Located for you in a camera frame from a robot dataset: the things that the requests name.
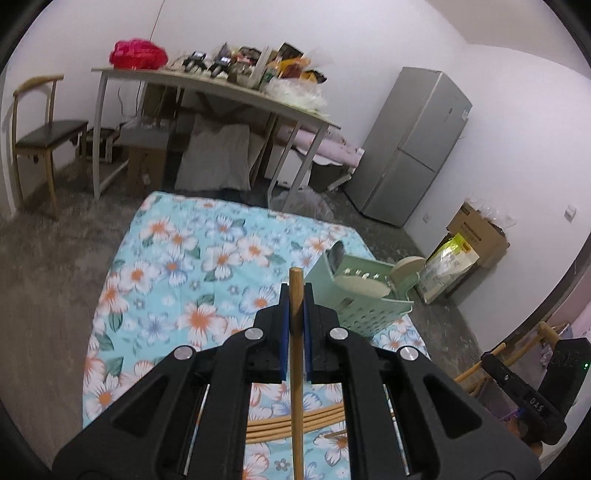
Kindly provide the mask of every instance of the table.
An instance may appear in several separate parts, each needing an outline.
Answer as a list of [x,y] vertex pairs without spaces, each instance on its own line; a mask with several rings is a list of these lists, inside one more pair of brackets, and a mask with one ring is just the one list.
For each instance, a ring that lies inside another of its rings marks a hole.
[[212,79],[206,74],[191,74],[167,69],[125,70],[114,69],[113,67],[94,68],[91,71],[100,72],[99,91],[96,96],[94,136],[92,144],[92,183],[96,200],[100,198],[101,192],[105,188],[107,188],[109,184],[113,181],[113,179],[127,166],[127,162],[124,162],[121,166],[114,170],[106,179],[100,181],[100,123],[103,116],[105,92],[107,88],[107,82],[109,81],[109,79],[133,80],[136,82],[155,83],[158,85],[193,90],[196,92],[204,93],[205,95],[215,95],[229,100],[234,100],[235,102],[253,106],[261,110],[265,110],[269,112],[271,115],[281,116],[296,122],[293,132],[287,142],[287,145],[285,146],[283,153],[281,154],[281,158],[279,160],[277,168],[275,169],[275,174],[273,175],[273,179],[271,180],[271,185],[267,190],[267,204],[271,199],[271,192],[273,190],[273,187],[277,183],[277,177],[279,176],[281,167],[285,163],[285,159],[287,158],[287,154],[289,153],[289,150],[293,145],[298,130],[300,129],[302,124],[305,124],[307,127],[317,128],[318,130],[316,136],[314,137],[314,141],[312,142],[312,145],[310,146],[310,149],[308,150],[308,153],[304,161],[302,162],[302,165],[297,175],[295,176],[296,178],[294,179],[290,191],[287,194],[287,198],[285,199],[285,202],[281,208],[282,211],[285,211],[285,208],[287,205],[289,205],[290,201],[294,196],[294,193],[300,187],[304,175],[306,174],[306,171],[310,168],[310,165],[312,164],[312,159],[314,158],[314,155],[316,155],[318,147],[320,146],[320,143],[322,142],[322,139],[324,138],[324,135],[328,130],[328,127],[333,126],[338,128],[338,125],[336,125],[335,123],[331,122],[326,117],[318,113],[310,112],[308,110],[304,110],[296,106],[280,102],[264,93],[241,87],[239,85],[235,85],[222,79]]

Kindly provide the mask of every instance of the ceiling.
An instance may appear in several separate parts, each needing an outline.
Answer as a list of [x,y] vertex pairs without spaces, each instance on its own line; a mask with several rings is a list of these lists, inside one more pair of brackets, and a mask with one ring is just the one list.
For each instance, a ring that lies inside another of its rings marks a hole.
[[583,54],[543,0],[427,0],[468,43],[531,53],[591,78]]

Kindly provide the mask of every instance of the red plastic bag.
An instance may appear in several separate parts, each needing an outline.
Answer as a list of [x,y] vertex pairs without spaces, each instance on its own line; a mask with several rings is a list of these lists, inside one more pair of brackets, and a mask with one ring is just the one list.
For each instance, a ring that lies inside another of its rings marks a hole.
[[134,38],[118,41],[109,55],[109,62],[116,69],[157,70],[166,65],[168,55],[152,42]]

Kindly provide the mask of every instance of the wooden chair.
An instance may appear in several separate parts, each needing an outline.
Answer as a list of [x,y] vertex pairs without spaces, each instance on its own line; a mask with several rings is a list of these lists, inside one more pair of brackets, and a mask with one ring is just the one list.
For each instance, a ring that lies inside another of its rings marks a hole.
[[[12,159],[14,162],[14,177],[17,182],[17,193],[20,201],[20,206],[24,207],[25,201],[22,196],[21,178],[18,171],[18,156],[28,155],[33,156],[35,160],[38,157],[45,159],[45,168],[47,175],[47,184],[49,187],[49,194],[53,204],[53,216],[56,220],[59,219],[59,208],[57,206],[56,187],[54,184],[54,166],[53,166],[53,151],[67,142],[68,140],[82,135],[82,154],[80,155],[80,173],[85,173],[84,159],[86,158],[86,129],[88,126],[87,120],[53,120],[53,106],[56,99],[57,82],[63,80],[63,75],[51,75],[33,77],[27,80],[20,87],[14,91],[14,107],[12,109]],[[28,133],[17,141],[17,109],[18,101],[21,95],[29,92],[41,85],[52,82],[51,96],[49,98],[49,112],[47,115],[47,122]]]

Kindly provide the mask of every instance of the cable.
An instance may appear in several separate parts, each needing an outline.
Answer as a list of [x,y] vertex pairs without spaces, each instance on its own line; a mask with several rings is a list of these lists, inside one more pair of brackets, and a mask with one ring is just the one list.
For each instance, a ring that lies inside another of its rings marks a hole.
[[170,65],[164,65],[162,68],[164,70],[170,70],[171,72],[182,72],[182,71],[184,71],[184,67],[183,66],[175,67],[174,65],[179,60],[184,60],[186,58],[187,58],[187,54],[181,55],[180,57],[177,57],[176,60],[174,62],[172,62]]
[[160,10],[158,10],[158,16],[156,17],[156,22],[154,22],[154,28],[152,29],[152,33],[150,34],[150,41],[152,41],[152,36],[154,35],[154,30],[156,30],[156,25],[158,25],[158,20],[160,19],[160,14],[162,13],[162,8],[166,0],[162,0],[162,5],[160,5]]
[[[156,21],[154,22],[154,28],[152,28],[152,33],[150,34],[150,41],[152,41],[152,37],[154,36],[154,31],[156,30],[156,25],[158,25],[158,20],[160,19],[160,14],[162,13],[162,9],[164,8],[165,3],[166,3],[166,0],[162,0],[162,4],[160,5],[160,10],[158,10],[158,15],[156,16]],[[142,84],[140,82],[138,85],[138,93],[135,95],[135,115],[133,115],[131,118],[137,118],[137,116],[138,116],[139,91],[141,90],[141,88],[142,88]],[[117,98],[119,99],[119,103],[121,104],[121,116],[126,117],[125,113],[123,112],[123,100],[121,99],[121,87],[119,87],[119,89],[117,90]]]

